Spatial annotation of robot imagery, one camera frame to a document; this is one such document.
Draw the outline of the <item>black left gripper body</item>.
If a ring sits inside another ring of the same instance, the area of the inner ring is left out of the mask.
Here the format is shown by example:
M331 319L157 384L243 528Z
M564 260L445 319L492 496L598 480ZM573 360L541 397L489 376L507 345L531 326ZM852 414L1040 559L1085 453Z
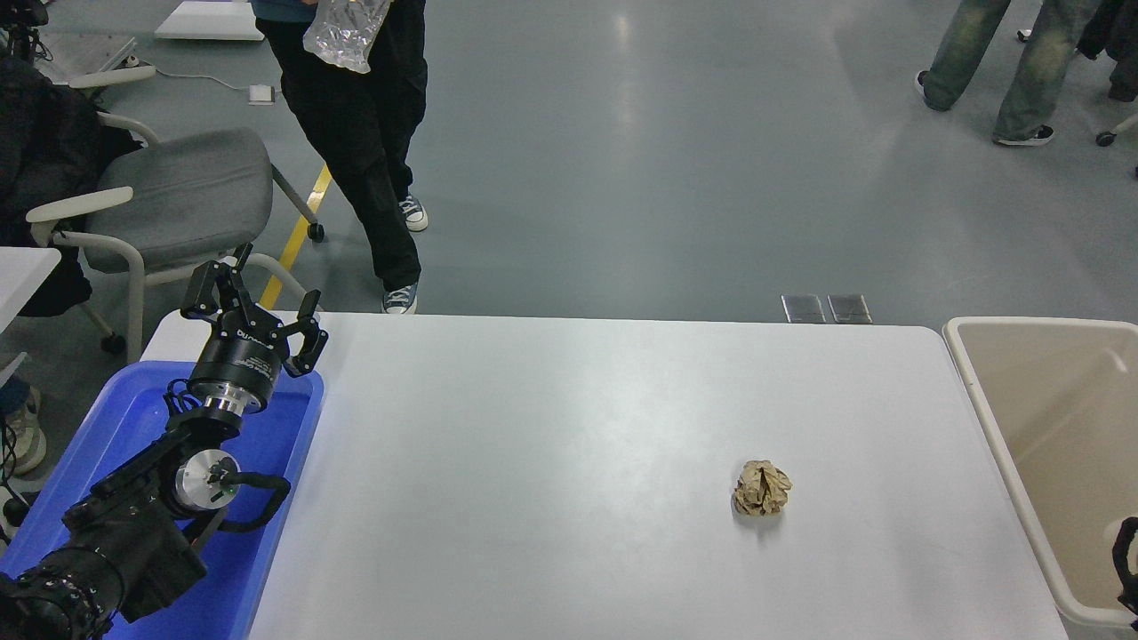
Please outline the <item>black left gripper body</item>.
M266 404L277 387L282 356L273 337L281 321L245 319L223 313L212 325L211 339L188 378L195 397L222 396L222 389L240 389L248 404Z

